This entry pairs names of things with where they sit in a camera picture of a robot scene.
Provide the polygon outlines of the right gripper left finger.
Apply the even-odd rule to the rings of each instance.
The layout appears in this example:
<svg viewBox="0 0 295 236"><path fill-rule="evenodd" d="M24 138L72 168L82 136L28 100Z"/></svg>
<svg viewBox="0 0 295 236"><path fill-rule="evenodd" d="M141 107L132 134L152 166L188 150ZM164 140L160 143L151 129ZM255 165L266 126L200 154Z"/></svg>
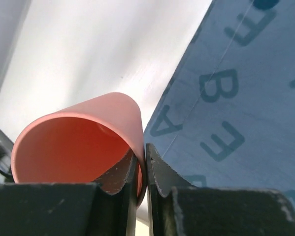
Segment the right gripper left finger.
<svg viewBox="0 0 295 236"><path fill-rule="evenodd" d="M129 151L91 183L0 184L0 236L132 236L136 179Z"/></svg>

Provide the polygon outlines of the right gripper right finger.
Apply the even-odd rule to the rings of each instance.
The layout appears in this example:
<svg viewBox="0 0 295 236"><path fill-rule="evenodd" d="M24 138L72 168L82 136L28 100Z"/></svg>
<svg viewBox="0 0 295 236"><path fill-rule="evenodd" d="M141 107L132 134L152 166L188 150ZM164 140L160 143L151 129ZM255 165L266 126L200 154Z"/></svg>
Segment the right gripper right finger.
<svg viewBox="0 0 295 236"><path fill-rule="evenodd" d="M196 187L146 145L152 236L295 236L295 210L278 190Z"/></svg>

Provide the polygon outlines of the red plastic cup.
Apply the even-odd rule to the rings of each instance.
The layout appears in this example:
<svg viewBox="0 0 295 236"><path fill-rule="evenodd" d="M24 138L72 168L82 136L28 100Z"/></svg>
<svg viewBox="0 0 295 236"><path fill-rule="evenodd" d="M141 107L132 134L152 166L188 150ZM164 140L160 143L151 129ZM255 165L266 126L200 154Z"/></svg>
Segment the red plastic cup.
<svg viewBox="0 0 295 236"><path fill-rule="evenodd" d="M12 149L16 183L91 182L132 151L139 163L137 204L147 187L141 111L128 95L111 92L31 122Z"/></svg>

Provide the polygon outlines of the blue letter-print placemat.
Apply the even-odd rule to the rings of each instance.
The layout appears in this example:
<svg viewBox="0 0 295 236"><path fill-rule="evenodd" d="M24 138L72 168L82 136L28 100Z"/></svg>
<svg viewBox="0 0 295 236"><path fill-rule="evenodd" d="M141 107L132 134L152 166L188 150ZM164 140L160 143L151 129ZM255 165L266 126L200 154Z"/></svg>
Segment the blue letter-print placemat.
<svg viewBox="0 0 295 236"><path fill-rule="evenodd" d="M197 186L295 195L295 0L215 0L145 141Z"/></svg>

